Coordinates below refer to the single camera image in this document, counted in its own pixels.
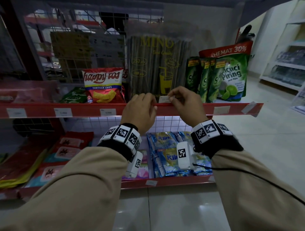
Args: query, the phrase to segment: white shelf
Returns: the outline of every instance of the white shelf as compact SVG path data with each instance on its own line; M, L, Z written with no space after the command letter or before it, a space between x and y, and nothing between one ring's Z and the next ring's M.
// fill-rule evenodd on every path
M305 23L305 19L300 19L300 20L291 20L287 24L303 24Z
M290 46L305 47L305 41L294 41L290 43Z
M278 66L285 66L285 67L291 67L291 68L295 68L295 69L305 70L305 66L296 65L296 64L292 64L292 63L273 62L272 64L273 64L273 65L278 65Z
M276 79L272 79L268 76L261 76L260 79L262 80L266 80L268 82L271 82L271 83L274 83L274 84L277 84L277 85L280 85L280 86L283 86L283 87L288 87L290 89L293 89L293 90L297 90L299 91L301 88L300 87L297 87L297 86L294 86L294 85L291 85L291 84L287 84L287 83L284 83L284 82L281 82L279 80L276 80Z

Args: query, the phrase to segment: wire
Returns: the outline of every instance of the wire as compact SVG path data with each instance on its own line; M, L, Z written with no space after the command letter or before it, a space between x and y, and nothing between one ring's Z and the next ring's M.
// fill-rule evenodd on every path
M256 176L257 178L260 178L266 182L268 182L269 184L273 185L274 187L288 193L290 196L292 196L294 199L298 200L299 202L301 202L303 205L305 205L305 201L303 201L302 199L298 198L296 195L292 194L291 192L287 191L286 189L282 188L281 186L273 183L272 181L269 181L259 175L256 175L254 173L248 172L246 170L243 169L236 169L236 168L211 168L211 167L207 167L207 166L203 166L203 165L198 165L198 164L193 164L194 166L199 166L199 167L204 167L205 169L212 169L212 170L218 170L218 171L237 171L237 172L244 172L253 176Z

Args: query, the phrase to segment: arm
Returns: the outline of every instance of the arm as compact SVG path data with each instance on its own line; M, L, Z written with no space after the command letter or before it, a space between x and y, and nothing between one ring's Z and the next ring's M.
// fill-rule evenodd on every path
M134 96L121 123L144 134L155 121L155 102L150 93ZM114 140L83 149L10 215L0 230L112 230L122 176L131 156L127 146Z
M168 95L176 96L170 100L189 126L195 127L208 120L200 97L194 92L178 87ZM243 151L233 136L218 136L208 142L204 150L209 151L207 155L212 160L213 168L249 171L304 200L295 189L280 181L266 166ZM213 170L213 175L232 231L304 230L305 206L286 192L243 172Z

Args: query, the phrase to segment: finger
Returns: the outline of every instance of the finger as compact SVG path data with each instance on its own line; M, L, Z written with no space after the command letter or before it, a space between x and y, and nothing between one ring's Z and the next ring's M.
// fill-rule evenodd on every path
M155 119L156 119L156 116L157 116L157 109L158 107L157 106L152 106L151 108L151 113L150 113L150 121L152 123L154 123Z
M143 98L144 105L150 106L151 103L157 103L155 96L151 93L147 93Z
M135 101L139 95L134 95L130 101Z
M143 100L145 93L139 94L137 100Z
M174 105L174 107L179 111L183 109L182 103L174 97L170 97L170 102Z
M168 93L168 96L174 96L174 95L182 95L184 98L186 98L189 93L191 93L190 90L186 89L185 87L183 86L179 86L179 87L176 87L175 89L171 90L169 93Z

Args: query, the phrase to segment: white electronic device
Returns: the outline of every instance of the white electronic device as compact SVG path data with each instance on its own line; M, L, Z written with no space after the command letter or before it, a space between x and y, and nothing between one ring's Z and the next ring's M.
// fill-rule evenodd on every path
M196 156L193 150L193 145L189 142L184 141L177 144L177 157L178 165L181 170L194 170L197 167L193 164L196 164Z
M135 178L137 176L142 159L143 154L139 151L132 156L132 159L130 160L131 162L128 164L125 172L126 177Z

